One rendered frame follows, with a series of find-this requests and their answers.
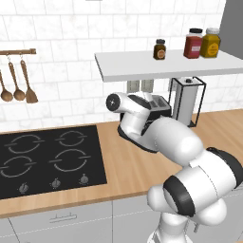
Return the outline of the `white paper towel roll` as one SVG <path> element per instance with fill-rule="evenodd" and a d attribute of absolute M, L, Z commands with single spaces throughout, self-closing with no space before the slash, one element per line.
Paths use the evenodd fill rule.
<path fill-rule="evenodd" d="M 173 118 L 189 125 L 194 111 L 198 80 L 181 78 L 177 86 Z"/>

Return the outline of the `small brown jar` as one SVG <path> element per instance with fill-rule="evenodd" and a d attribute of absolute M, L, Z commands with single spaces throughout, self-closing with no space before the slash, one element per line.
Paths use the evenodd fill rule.
<path fill-rule="evenodd" d="M 156 44 L 154 46 L 153 57 L 156 60 L 164 60 L 165 53 L 166 53 L 165 41 L 163 39 L 157 39 Z"/>

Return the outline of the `black hob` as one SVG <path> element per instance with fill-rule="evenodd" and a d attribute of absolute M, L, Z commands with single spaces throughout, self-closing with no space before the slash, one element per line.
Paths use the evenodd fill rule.
<path fill-rule="evenodd" d="M 87 184 L 80 184 L 82 175 Z M 55 179 L 61 185 L 53 189 Z M 0 135 L 0 199 L 103 185 L 107 182 L 95 125 Z M 20 186 L 28 190 L 21 194 Z"/>

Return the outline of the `wooden spatula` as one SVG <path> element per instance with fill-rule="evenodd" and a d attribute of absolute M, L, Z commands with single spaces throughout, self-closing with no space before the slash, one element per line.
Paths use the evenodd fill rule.
<path fill-rule="evenodd" d="M 28 81 L 28 72 L 27 72 L 27 66 L 24 60 L 22 60 L 20 62 L 21 67 L 22 67 L 22 71 L 23 71 L 23 75 L 25 77 L 26 80 L 26 84 L 27 84 L 27 91 L 26 91 L 26 100 L 27 103 L 37 103 L 38 99 L 37 96 L 35 94 L 35 92 L 31 89 L 30 85 L 29 85 L 29 81 Z"/>

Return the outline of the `red jar black lid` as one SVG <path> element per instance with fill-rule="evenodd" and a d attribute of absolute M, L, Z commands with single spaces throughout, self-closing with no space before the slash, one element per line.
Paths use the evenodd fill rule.
<path fill-rule="evenodd" d="M 202 29 L 190 28 L 186 35 L 186 42 L 183 55 L 188 59 L 196 59 L 199 57 L 202 44 Z"/>

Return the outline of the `wooden spoon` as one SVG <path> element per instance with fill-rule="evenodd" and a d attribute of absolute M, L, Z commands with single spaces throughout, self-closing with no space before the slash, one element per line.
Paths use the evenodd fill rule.
<path fill-rule="evenodd" d="M 12 76 L 14 85 L 15 85 L 15 91 L 13 93 L 13 97 L 15 100 L 17 101 L 23 101 L 26 97 L 25 93 L 19 88 L 17 81 L 16 81 L 16 76 L 15 76 L 15 71 L 14 71 L 14 67 L 13 67 L 13 63 L 9 62 L 9 70 L 10 70 L 10 74 Z"/>
<path fill-rule="evenodd" d="M 12 94 L 6 90 L 4 82 L 3 82 L 3 78 L 2 78 L 2 73 L 0 71 L 0 84 L 2 85 L 2 93 L 1 93 L 1 98 L 3 101 L 5 102 L 11 102 L 13 99 Z"/>

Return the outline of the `yellow jar white lid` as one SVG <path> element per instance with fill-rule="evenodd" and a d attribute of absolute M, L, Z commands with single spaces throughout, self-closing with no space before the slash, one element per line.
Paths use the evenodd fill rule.
<path fill-rule="evenodd" d="M 220 46 L 218 28 L 207 28 L 206 34 L 202 38 L 200 55 L 204 58 L 216 58 Z"/>

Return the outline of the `grey drawer front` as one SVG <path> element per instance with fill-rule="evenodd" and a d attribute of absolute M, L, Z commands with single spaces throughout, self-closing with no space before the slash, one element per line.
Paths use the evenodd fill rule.
<path fill-rule="evenodd" d="M 76 219 L 49 223 L 54 216 L 72 213 Z M 112 206 L 101 202 L 44 213 L 12 217 L 21 243 L 111 243 Z"/>

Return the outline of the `grey tall cabinet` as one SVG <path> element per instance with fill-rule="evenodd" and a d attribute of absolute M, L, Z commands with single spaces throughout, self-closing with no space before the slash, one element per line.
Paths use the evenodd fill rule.
<path fill-rule="evenodd" d="M 222 51 L 243 60 L 243 0 L 226 0 L 219 37 Z"/>

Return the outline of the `white wall shelf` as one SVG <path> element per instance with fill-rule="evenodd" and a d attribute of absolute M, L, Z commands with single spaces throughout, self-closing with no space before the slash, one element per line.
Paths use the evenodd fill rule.
<path fill-rule="evenodd" d="M 243 60 L 223 51 L 215 59 L 187 59 L 182 50 L 167 50 L 164 60 L 152 51 L 103 52 L 95 60 L 105 83 L 243 73 Z"/>

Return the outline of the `wooden hanging rail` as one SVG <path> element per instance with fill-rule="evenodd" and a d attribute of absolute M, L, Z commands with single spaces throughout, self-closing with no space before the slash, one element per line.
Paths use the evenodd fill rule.
<path fill-rule="evenodd" d="M 36 48 L 30 49 L 15 49 L 15 50 L 0 50 L 0 55 L 25 55 L 25 54 L 36 54 Z"/>

